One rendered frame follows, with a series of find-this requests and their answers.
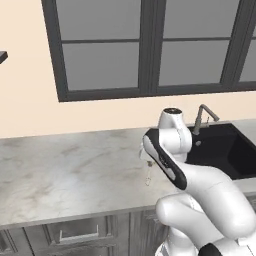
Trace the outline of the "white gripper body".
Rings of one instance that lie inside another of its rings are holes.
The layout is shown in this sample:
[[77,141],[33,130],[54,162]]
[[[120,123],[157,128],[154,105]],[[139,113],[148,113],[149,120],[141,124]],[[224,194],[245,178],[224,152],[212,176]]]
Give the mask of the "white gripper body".
[[146,154],[146,151],[144,149],[144,146],[143,146],[143,142],[140,143],[140,148],[139,148],[139,158],[141,160],[144,160],[146,161],[147,160],[147,154]]

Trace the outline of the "black sink basin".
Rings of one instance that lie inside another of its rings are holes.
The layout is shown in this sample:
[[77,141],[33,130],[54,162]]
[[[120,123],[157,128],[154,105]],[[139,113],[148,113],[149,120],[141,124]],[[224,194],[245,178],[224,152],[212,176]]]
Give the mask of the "black sink basin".
[[188,183],[188,172],[224,172],[232,180],[256,178],[256,145],[233,124],[201,128],[149,129],[143,137],[146,152],[176,186]]

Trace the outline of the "grey metal tap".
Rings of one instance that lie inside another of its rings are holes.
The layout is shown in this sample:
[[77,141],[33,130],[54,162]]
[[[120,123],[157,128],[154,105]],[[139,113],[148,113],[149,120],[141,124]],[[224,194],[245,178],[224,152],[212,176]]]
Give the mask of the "grey metal tap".
[[194,129],[192,132],[194,135],[199,135],[199,133],[200,133],[200,128],[201,128],[201,124],[202,124],[202,113],[204,110],[213,118],[213,120],[215,122],[218,122],[220,119],[208,106],[206,106],[205,104],[201,104],[199,106],[199,110],[198,110],[197,117],[195,120]]

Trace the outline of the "grey cupboard door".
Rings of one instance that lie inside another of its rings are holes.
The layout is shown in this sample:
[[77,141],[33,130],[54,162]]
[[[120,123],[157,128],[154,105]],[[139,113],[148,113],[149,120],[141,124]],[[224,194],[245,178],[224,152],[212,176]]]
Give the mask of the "grey cupboard door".
[[130,213],[129,256],[155,256],[157,248],[168,234],[154,210]]

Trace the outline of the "grey drawer front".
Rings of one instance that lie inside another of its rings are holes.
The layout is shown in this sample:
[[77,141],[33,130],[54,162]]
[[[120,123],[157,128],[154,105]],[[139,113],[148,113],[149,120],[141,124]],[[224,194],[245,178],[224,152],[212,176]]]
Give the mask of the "grey drawer front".
[[[110,244],[116,235],[117,219],[113,215],[77,219],[72,221],[62,221],[58,223],[45,224],[43,230],[47,235],[48,244],[57,247],[73,246],[103,246]],[[96,232],[96,225],[99,225],[99,238],[92,241],[72,244],[59,244],[60,230],[63,236],[77,236]]]
[[15,256],[16,245],[7,230],[0,230],[0,256]]

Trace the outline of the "dark framed window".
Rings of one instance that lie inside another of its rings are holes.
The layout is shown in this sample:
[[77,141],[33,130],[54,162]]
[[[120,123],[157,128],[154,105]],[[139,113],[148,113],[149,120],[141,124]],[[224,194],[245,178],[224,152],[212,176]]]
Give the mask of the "dark framed window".
[[61,102],[256,91],[256,0],[41,0]]

